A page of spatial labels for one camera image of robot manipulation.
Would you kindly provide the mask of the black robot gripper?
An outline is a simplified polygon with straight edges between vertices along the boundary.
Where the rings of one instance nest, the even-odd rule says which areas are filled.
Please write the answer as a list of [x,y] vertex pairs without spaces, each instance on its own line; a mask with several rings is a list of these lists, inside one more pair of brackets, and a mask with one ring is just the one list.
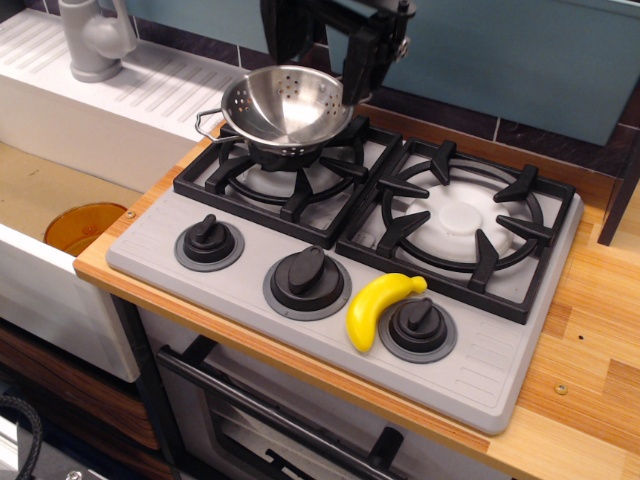
[[[348,37],[342,71],[342,103],[356,105],[379,88],[398,58],[406,55],[407,24],[413,1],[361,1],[369,16],[338,1],[320,1],[319,17]],[[326,40],[326,26],[302,1],[262,0],[260,13],[269,56],[276,64],[300,60]]]

